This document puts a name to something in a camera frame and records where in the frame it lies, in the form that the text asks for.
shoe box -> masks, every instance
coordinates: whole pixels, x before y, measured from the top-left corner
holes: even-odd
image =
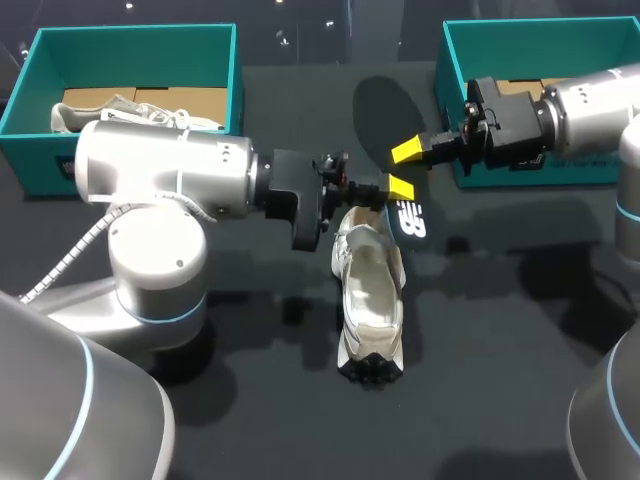
[[[471,79],[493,77],[501,93],[537,100],[550,83],[636,62],[640,23],[631,16],[446,21],[435,79],[443,127],[463,120]],[[571,161],[547,154],[509,168],[479,164],[468,176],[454,162],[453,173],[460,188],[607,184],[617,181],[618,165],[616,153]]]
[[[76,195],[79,134],[51,133],[51,108],[96,108],[114,94],[209,118],[241,134],[236,26],[42,28],[0,120],[0,149],[27,196]]]

teal box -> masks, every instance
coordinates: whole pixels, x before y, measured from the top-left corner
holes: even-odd
[[[435,89],[443,122],[464,118],[465,82],[572,78],[640,62],[640,25],[635,17],[460,20],[443,23]],[[540,170],[487,170],[484,164],[464,176],[453,169],[459,187],[583,185],[615,183],[617,154],[571,162],[547,155]]]
[[[0,148],[29,196],[77,194],[68,168],[79,134],[53,134],[51,107],[67,88],[227,89],[225,129],[240,134],[242,71],[236,26],[41,28],[0,121]]]

blue ring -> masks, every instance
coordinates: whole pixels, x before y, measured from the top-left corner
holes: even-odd
[[[49,470],[49,473],[45,475],[44,480],[55,480],[58,475],[60,475],[60,472],[69,461],[69,457],[78,444],[78,440],[80,438],[80,435],[82,434],[84,425],[87,423],[87,417],[89,416],[89,407],[91,406],[91,400],[93,398],[93,384],[95,382],[93,372],[93,358],[91,356],[89,346],[84,341],[84,339],[79,335],[76,335],[76,337],[78,338],[78,340],[80,340],[80,345],[82,345],[82,351],[84,352],[84,359],[87,365],[82,402],[80,403],[80,410],[78,410],[78,417],[76,418],[76,423],[73,425],[73,429],[71,430],[71,435],[69,435],[67,443],[60,452],[58,459],[51,467],[51,470]]]
[[[202,306],[202,304],[204,303],[204,300],[205,300],[206,297],[207,297],[207,295],[204,294],[202,296],[202,298],[200,299],[200,301],[198,302],[198,304],[195,307],[193,307],[191,310],[189,310],[187,313],[183,313],[182,315],[180,315],[178,317],[167,318],[167,319],[164,319],[164,320],[154,320],[154,319],[151,319],[151,318],[139,317],[138,315],[135,315],[135,314],[129,312],[128,310],[127,310],[127,313],[129,315],[131,315],[133,318],[135,318],[136,320],[138,320],[139,322],[142,322],[142,323],[150,323],[152,325],[162,325],[163,323],[175,323],[175,322],[179,322],[180,320],[184,320],[185,318],[187,318],[190,315],[193,315],[193,313],[195,313],[195,311],[198,310]]]
[[[616,208],[623,216],[627,217],[629,220],[633,222],[640,222],[640,217],[638,215],[634,215],[633,213],[628,212],[627,210],[622,208],[617,201],[616,201]]]
[[[620,339],[620,341],[613,348],[611,356],[609,357],[609,364],[607,365],[607,395],[609,396],[609,403],[611,404],[611,410],[613,410],[613,416],[615,417],[616,422],[618,422],[618,426],[620,427],[622,435],[624,435],[624,438],[627,439],[627,442],[629,442],[631,448],[633,448],[633,450],[636,452],[636,455],[640,456],[640,446],[638,446],[636,441],[633,439],[631,432],[629,432],[629,429],[627,429],[626,425],[624,424],[622,416],[620,415],[620,411],[618,410],[618,405],[616,404],[616,399],[613,396],[613,382],[611,380],[611,371],[613,370],[613,358],[616,356],[616,351],[618,350],[618,346],[620,346],[621,342],[622,339]]]

white sneaker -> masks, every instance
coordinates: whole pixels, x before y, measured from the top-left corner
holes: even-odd
[[[57,103],[51,109],[51,131],[79,132],[93,120],[111,120],[156,125],[180,130],[218,130],[221,125],[208,118],[191,117],[186,110],[171,112],[149,103],[135,103],[121,95],[97,108],[73,108]]]
[[[338,369],[351,380],[393,381],[404,370],[400,250],[379,225],[381,214],[355,207],[338,229],[331,270],[342,281],[344,324]]]

black shoe sole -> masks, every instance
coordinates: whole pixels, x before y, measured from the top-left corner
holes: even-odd
[[[402,376],[395,362],[385,360],[379,353],[371,353],[359,361],[350,359],[338,371],[350,381],[362,384],[391,383]]]

